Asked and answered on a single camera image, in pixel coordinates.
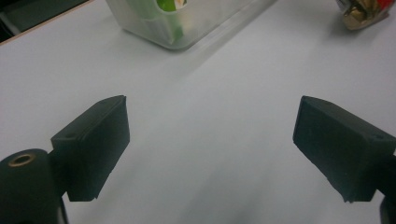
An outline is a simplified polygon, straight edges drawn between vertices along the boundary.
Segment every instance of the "table surface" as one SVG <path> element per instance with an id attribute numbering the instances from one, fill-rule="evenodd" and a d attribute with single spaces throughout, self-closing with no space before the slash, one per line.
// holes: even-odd
<path id="1" fill-rule="evenodd" d="M 344 203 L 293 144 L 300 99 L 331 101 L 396 135 L 395 15 L 359 32 L 335 1 L 278 0 L 244 27 L 169 51 L 93 1 L 0 47 L 0 158 L 126 95 L 132 141 L 70 223 L 380 223 Z"/>

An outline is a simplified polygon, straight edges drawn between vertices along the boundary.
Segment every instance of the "clear plastic bin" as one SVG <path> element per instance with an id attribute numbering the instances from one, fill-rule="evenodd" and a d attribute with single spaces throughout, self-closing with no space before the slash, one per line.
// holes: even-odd
<path id="1" fill-rule="evenodd" d="M 184 49 L 235 12 L 271 0 L 106 0 L 119 25 L 167 49 Z"/>

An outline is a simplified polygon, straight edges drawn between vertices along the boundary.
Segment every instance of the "white table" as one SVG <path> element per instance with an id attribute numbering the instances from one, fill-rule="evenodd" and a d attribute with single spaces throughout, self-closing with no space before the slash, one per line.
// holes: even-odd
<path id="1" fill-rule="evenodd" d="M 379 223 L 344 203 L 293 144 L 302 95 L 396 135 L 395 13 L 349 32 L 331 0 L 278 0 L 243 29 L 186 51 L 117 25 L 97 0 L 0 47 L 0 158 L 127 96 L 132 141 L 71 224 Z"/>

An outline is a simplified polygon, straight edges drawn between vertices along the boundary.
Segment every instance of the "plastic container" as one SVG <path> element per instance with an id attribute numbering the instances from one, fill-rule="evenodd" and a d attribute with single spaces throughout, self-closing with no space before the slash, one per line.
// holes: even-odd
<path id="1" fill-rule="evenodd" d="M 119 25 L 167 49 L 184 49 L 235 12 L 271 0 L 106 0 Z"/>

